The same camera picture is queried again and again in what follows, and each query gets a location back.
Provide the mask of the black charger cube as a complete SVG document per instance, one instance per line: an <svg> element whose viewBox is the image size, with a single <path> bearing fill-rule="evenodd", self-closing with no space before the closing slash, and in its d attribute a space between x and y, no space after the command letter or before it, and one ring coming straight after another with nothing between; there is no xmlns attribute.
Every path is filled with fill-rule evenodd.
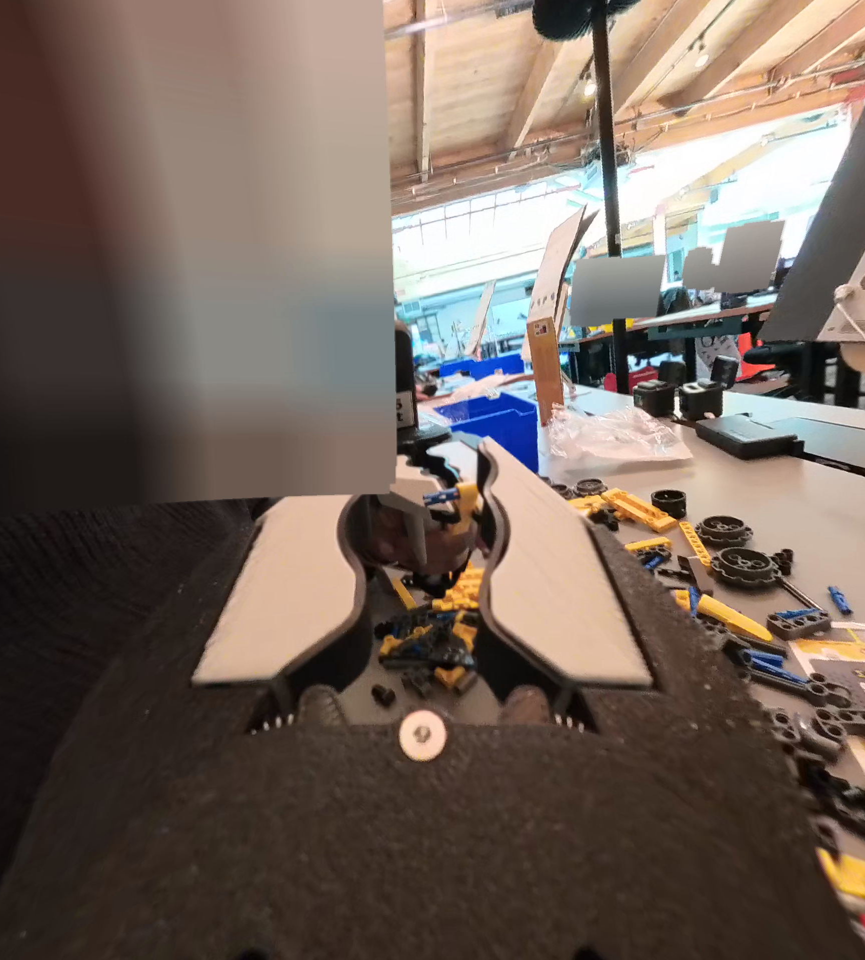
<svg viewBox="0 0 865 960"><path fill-rule="evenodd" d="M679 387L672 382L650 379L632 390L633 406L655 419L670 419L677 414Z"/></svg>
<svg viewBox="0 0 865 960"><path fill-rule="evenodd" d="M724 414L724 385L713 379L699 379L678 388L679 419L697 423Z"/></svg>

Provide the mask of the black pole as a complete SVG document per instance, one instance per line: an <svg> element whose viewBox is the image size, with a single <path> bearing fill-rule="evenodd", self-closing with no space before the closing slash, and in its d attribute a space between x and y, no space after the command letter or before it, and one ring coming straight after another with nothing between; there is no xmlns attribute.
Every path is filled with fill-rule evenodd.
<svg viewBox="0 0 865 960"><path fill-rule="evenodd" d="M616 261L622 258L622 242L608 30L613 19L636 5L636 1L535 1L532 12L534 29L547 41L562 43L592 36L606 244L609 258Z"/></svg>

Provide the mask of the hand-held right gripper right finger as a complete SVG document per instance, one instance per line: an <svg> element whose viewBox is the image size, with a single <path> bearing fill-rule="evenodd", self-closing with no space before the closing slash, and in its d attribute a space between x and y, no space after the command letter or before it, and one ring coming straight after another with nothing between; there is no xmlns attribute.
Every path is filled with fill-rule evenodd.
<svg viewBox="0 0 865 960"><path fill-rule="evenodd" d="M568 686L652 689L592 525L498 441L483 439L476 453L495 529L484 575L492 631Z"/></svg>

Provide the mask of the blue storage bin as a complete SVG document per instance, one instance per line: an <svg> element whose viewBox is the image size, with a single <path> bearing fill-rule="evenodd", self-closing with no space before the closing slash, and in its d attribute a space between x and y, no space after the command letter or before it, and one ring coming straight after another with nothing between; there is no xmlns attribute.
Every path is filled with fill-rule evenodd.
<svg viewBox="0 0 865 960"><path fill-rule="evenodd" d="M495 391L468 399L434 402L431 409L450 429L495 441L524 467L537 474L539 409L514 393Z"/></svg>

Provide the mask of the clear plastic bag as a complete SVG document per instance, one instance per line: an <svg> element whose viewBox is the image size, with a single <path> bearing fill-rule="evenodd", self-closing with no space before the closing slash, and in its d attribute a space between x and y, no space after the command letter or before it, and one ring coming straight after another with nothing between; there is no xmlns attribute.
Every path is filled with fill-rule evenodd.
<svg viewBox="0 0 865 960"><path fill-rule="evenodd" d="M555 406L544 434L548 456L560 462L642 464L693 459L672 426L635 407L586 414Z"/></svg>

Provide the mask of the black background desk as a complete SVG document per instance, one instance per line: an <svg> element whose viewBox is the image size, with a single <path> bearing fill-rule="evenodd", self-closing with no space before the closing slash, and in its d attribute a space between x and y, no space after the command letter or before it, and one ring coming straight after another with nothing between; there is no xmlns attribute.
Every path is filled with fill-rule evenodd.
<svg viewBox="0 0 865 960"><path fill-rule="evenodd" d="M777 300L776 292L748 296L744 303L722 308L718 303L698 306L658 318L638 318L613 344L613 328L571 337L559 344L568 362L570 379L586 386L602 385L621 366L632 371L644 361L678 359L690 379L696 377L698 342L747 333L756 341L759 330Z"/></svg>

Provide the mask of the brown cardboard box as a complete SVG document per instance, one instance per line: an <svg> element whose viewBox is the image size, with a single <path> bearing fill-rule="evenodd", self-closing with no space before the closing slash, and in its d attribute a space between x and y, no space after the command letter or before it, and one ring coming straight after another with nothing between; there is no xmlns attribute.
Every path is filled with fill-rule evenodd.
<svg viewBox="0 0 865 960"><path fill-rule="evenodd" d="M552 316L531 318L526 323L525 334L523 345L532 368L539 422L545 427L565 404L555 319Z"/></svg>

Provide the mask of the black power brick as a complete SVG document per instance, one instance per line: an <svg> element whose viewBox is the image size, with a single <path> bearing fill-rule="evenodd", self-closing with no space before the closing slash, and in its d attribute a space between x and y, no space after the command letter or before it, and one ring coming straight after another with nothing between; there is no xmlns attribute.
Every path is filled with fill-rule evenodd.
<svg viewBox="0 0 865 960"><path fill-rule="evenodd" d="M732 414L697 421L697 438L740 461L800 457L805 444L796 433L759 423L747 414Z"/></svg>

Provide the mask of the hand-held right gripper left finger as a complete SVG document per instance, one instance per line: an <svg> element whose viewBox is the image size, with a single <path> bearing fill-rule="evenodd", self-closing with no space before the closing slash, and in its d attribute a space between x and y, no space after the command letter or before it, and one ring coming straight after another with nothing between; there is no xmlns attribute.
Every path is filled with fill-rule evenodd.
<svg viewBox="0 0 865 960"><path fill-rule="evenodd" d="M338 640L366 604L366 571L347 537L355 495L282 498L254 538L190 681L258 684L295 673Z"/></svg>

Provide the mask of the yellow connector with blue pin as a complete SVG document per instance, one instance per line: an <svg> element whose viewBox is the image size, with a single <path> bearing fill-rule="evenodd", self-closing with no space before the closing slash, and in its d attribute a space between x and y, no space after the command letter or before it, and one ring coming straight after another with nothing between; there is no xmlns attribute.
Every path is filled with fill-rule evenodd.
<svg viewBox="0 0 865 960"><path fill-rule="evenodd" d="M468 533L479 515L480 492L475 483L461 483L423 494L429 518L454 535Z"/></svg>

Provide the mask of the cardboard sheet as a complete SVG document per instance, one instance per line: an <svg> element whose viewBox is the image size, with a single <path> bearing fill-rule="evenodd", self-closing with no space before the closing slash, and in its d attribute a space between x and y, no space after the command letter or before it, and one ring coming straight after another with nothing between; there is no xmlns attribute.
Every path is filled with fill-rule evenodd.
<svg viewBox="0 0 865 960"><path fill-rule="evenodd" d="M583 204L549 234L532 288L528 323L556 317L567 267L597 214L598 210L588 212Z"/></svg>

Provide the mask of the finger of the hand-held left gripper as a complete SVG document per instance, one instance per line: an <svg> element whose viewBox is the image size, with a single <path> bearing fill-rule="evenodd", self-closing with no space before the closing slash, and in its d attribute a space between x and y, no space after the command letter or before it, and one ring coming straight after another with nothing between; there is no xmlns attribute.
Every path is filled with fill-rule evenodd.
<svg viewBox="0 0 865 960"><path fill-rule="evenodd" d="M428 567L427 529L420 514L389 506L376 495L360 498L359 510L357 555L367 567Z"/></svg>
<svg viewBox="0 0 865 960"><path fill-rule="evenodd" d="M419 452L398 452L396 492L436 492L456 488L472 476L472 447L440 442Z"/></svg>

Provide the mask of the pile of toy building pieces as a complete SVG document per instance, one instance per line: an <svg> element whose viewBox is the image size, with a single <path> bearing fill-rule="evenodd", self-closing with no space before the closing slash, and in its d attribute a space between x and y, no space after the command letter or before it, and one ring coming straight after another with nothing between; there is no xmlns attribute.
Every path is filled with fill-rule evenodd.
<svg viewBox="0 0 865 960"><path fill-rule="evenodd" d="M671 557L667 533L679 530L689 542L693 557L688 570L698 578L710 573L714 558L709 555L699 534L689 522L662 510L663 506L686 503L683 494L662 490L658 504L648 503L617 487L591 486L582 481L577 495L567 499L570 506L590 522L617 530L620 520L648 527L658 537L650 543L627 543L625 550L638 558L650 575L675 574L689 579L684 569L663 567ZM831 771L847 749L850 737L865 742L865 709L852 703L847 690L819 673L799 675L786 663L788 653L777 640L767 639L767 630L749 618L721 604L711 594L690 586L668 591L676 604L690 614L691 622L703 630L705 640L713 643L732 664L738 679L755 699L765 690L775 690L801 704L801 709L780 704L764 705L764 725L770 736L796 765L797 774L812 804L820 814L833 819L848 832L865 838L865 786Z"/></svg>

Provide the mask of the person's black sweater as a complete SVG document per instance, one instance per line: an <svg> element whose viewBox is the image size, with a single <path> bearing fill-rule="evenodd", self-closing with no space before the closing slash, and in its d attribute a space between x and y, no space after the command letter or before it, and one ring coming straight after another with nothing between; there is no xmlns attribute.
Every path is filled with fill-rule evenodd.
<svg viewBox="0 0 865 960"><path fill-rule="evenodd" d="M0 516L0 882L90 689L274 498Z"/></svg>

